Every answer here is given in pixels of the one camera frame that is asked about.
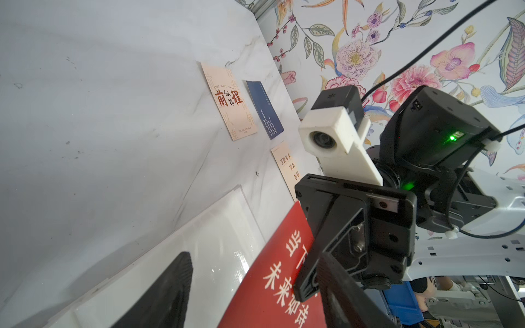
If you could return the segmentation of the dark blue card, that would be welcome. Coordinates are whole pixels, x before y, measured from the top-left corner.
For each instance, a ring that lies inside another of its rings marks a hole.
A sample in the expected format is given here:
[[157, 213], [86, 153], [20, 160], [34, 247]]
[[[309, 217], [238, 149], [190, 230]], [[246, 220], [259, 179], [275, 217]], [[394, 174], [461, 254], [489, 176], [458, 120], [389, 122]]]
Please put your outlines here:
[[269, 139], [274, 139], [284, 131], [284, 127], [260, 81], [246, 81], [254, 107]]

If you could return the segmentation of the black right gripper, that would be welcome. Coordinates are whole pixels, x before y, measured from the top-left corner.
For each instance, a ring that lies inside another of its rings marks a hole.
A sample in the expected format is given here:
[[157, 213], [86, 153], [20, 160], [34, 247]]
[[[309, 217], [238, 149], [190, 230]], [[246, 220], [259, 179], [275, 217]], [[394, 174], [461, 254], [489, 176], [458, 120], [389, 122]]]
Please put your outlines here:
[[384, 184], [308, 174], [295, 186], [314, 242], [293, 287], [305, 302], [320, 288], [321, 256], [332, 255], [365, 288], [401, 282], [414, 256], [415, 229], [461, 228], [496, 207], [470, 191], [465, 162], [499, 130], [474, 107], [417, 87], [388, 121], [380, 144], [365, 149]]

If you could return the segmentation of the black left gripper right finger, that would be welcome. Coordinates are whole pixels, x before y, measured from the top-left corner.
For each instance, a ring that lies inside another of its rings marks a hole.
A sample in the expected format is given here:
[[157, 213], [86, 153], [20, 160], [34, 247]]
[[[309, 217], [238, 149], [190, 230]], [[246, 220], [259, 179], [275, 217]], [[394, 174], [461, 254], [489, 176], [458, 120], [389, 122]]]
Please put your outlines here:
[[327, 327], [398, 327], [331, 254], [320, 256], [317, 278]]

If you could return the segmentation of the beige card red characters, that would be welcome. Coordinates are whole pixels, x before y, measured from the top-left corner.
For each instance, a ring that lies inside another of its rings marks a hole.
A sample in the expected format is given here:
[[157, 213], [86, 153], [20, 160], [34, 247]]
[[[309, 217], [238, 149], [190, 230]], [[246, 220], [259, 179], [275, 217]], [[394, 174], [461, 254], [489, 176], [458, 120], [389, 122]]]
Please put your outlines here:
[[214, 101], [232, 141], [258, 132], [232, 71], [200, 63]]

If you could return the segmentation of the white photo album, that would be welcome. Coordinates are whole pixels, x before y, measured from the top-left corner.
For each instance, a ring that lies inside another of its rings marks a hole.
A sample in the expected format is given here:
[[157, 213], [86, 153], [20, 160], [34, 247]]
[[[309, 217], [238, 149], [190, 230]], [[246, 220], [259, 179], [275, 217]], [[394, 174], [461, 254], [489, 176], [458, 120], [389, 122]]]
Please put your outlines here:
[[185, 327], [217, 327], [264, 238], [241, 186], [191, 219], [135, 262], [52, 317], [47, 327], [111, 327], [166, 272], [177, 256], [191, 259]]

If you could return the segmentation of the pale beige card lower right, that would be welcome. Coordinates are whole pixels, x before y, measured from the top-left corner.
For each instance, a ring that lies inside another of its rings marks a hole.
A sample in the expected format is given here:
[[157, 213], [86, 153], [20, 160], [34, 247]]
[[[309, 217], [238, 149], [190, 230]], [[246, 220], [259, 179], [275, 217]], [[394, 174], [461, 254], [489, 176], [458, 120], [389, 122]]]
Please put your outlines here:
[[291, 197], [293, 201], [296, 202], [298, 197], [295, 191], [295, 186], [301, 180], [302, 175], [299, 172], [299, 168], [292, 156], [288, 143], [281, 142], [279, 145], [272, 148], [271, 152], [285, 181], [285, 184], [287, 185]]

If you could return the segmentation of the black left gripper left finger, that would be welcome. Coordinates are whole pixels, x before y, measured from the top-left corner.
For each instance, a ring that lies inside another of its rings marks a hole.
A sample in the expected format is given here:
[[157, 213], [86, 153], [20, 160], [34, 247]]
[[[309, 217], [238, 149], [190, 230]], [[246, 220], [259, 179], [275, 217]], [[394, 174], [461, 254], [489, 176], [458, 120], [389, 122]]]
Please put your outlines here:
[[183, 327], [193, 266], [181, 252], [114, 327]]

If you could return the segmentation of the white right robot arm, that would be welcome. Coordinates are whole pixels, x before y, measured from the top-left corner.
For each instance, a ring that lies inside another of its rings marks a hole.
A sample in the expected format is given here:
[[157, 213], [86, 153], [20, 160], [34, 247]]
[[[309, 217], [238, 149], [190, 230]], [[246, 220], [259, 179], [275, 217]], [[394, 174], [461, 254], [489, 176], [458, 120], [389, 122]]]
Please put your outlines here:
[[477, 183], [470, 164], [504, 138], [474, 107], [434, 87], [419, 86], [381, 134], [363, 146], [370, 120], [355, 86], [318, 95], [299, 126], [305, 150], [322, 175], [304, 176], [295, 195], [314, 242], [293, 292], [307, 301], [319, 291], [319, 261], [329, 254], [364, 288], [385, 290], [406, 276], [416, 253], [416, 229], [448, 239], [510, 239], [524, 225], [475, 234], [474, 224], [514, 212], [501, 186]]

